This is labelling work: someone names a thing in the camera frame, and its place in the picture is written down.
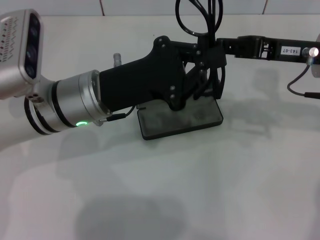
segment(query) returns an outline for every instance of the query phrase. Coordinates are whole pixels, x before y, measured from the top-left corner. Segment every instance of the black cable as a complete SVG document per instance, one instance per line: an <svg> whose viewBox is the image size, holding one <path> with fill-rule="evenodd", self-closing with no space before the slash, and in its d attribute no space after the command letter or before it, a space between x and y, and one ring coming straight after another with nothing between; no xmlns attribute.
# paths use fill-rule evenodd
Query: black cable
<svg viewBox="0 0 320 240"><path fill-rule="evenodd" d="M189 28L187 28L183 22L181 21L180 18L180 1L181 0L176 0L175 1L175 17L176 20L178 21L178 24L180 25L180 27L188 34L192 35L192 36L196 36L196 37L204 37L207 36L209 32L212 32L212 27L209 21L209 15L207 13L207 11L205 10L205 8L201 5L201 3L197 0L190 0L190 2L201 12L201 14L203 15L207 28L208 28L208 32L207 33L199 33L199 32L194 32L191 31Z"/></svg>
<svg viewBox="0 0 320 240"><path fill-rule="evenodd" d="M302 97L305 96L304 93L296 92L296 91L292 90L290 87L291 87L292 84L296 83L299 79L301 79L301 78L308 72L309 68L310 68L310 66L307 65L306 68L303 70L303 72L302 72L299 76L297 76L293 81L291 81L291 82L288 84L288 86L287 86L286 88L287 88L291 93L293 93L293 94L295 94L295 95L298 95L298 96L302 96Z"/></svg>
<svg viewBox="0 0 320 240"><path fill-rule="evenodd" d="M130 111L128 111L126 114L125 114L125 117L128 117L135 109L136 106L133 106Z"/></svg>
<svg viewBox="0 0 320 240"><path fill-rule="evenodd" d="M216 0L208 0L208 12L210 25L213 27L212 35L209 35L209 44L216 44Z"/></svg>
<svg viewBox="0 0 320 240"><path fill-rule="evenodd" d="M222 22L222 17L224 15L224 3L223 0L218 0L218 5L219 5L219 15L218 15L218 20L216 21L215 24L215 31L217 31L221 25Z"/></svg>
<svg viewBox="0 0 320 240"><path fill-rule="evenodd" d="M207 11L205 10L205 8L201 5L201 3L198 1L198 0L190 0L190 2L201 12L201 14L203 15L204 19L205 19L205 22L206 22L206 25L207 25L207 28L208 28L208 32L206 33L199 33L199 32L194 32L194 31L191 31L189 28L187 28L181 18L180 18L180 2L181 0L176 0L175 1L175 17L176 17L176 20L179 24L179 26L188 34L192 35L192 36L196 36L196 37L205 37L205 36L208 36L208 34L210 34L210 32L216 32L218 30L218 28L220 27L221 25L221 22L222 22L222 18L223 18L223 13L224 13L224 5L223 5L223 0L218 0L218 4L219 4L219 16L218 16L218 20L217 20L217 23L216 25L214 23L212 23L210 21L210 17L209 17L209 14L207 13Z"/></svg>

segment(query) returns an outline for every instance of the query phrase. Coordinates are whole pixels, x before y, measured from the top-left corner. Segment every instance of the white wall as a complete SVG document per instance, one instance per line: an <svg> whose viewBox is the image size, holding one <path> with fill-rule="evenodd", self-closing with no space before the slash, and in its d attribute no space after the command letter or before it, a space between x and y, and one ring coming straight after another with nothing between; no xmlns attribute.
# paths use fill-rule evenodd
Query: white wall
<svg viewBox="0 0 320 240"><path fill-rule="evenodd" d="M207 6L207 0L200 0ZM102 0L106 15L174 15L175 0ZM265 0L224 0L225 14L262 14ZM199 11L188 1L181 0L180 13L197 15Z"/></svg>
<svg viewBox="0 0 320 240"><path fill-rule="evenodd" d="M42 16L100 16L99 0L0 0L0 14L35 9Z"/></svg>
<svg viewBox="0 0 320 240"><path fill-rule="evenodd" d="M204 6L207 0L200 0ZM102 0L106 15L174 15L176 0ZM261 14L265 0L224 0L225 14ZM101 16L99 0L0 0L0 14L33 8L43 16ZM181 0L182 15L198 15L188 0Z"/></svg>
<svg viewBox="0 0 320 240"><path fill-rule="evenodd" d="M320 14L320 0L269 0L265 14Z"/></svg>

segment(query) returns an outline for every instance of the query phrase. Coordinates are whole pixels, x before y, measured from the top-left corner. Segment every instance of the camera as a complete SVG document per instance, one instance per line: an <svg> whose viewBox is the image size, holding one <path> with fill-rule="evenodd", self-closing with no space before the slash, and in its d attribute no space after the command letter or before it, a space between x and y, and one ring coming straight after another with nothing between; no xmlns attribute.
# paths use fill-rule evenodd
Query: camera
<svg viewBox="0 0 320 240"><path fill-rule="evenodd" d="M27 95L40 81L43 33L33 9L0 16L0 99Z"/></svg>

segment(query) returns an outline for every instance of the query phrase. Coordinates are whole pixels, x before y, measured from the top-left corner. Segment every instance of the white table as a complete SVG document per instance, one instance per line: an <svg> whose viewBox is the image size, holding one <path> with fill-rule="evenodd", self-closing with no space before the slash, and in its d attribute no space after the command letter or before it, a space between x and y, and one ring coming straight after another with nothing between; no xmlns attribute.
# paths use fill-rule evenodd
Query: white table
<svg viewBox="0 0 320 240"><path fill-rule="evenodd" d="M42 74L59 80L195 42L174 16L44 17ZM183 17L205 31L200 16ZM320 15L225 16L217 37L314 41ZM153 141L136 113L0 153L3 240L316 240L320 101L286 90L303 64L227 58L223 125ZM311 72L294 89L320 91ZM16 100L1 102L0 119Z"/></svg>

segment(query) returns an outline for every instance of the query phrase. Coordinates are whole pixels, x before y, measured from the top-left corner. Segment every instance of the ventilation holes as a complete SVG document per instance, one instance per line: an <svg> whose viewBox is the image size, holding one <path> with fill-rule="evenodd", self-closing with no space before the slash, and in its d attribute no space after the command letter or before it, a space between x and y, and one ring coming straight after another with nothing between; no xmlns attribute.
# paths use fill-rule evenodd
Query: ventilation holes
<svg viewBox="0 0 320 240"><path fill-rule="evenodd" d="M9 18L0 24L0 62L13 57L18 18Z"/></svg>

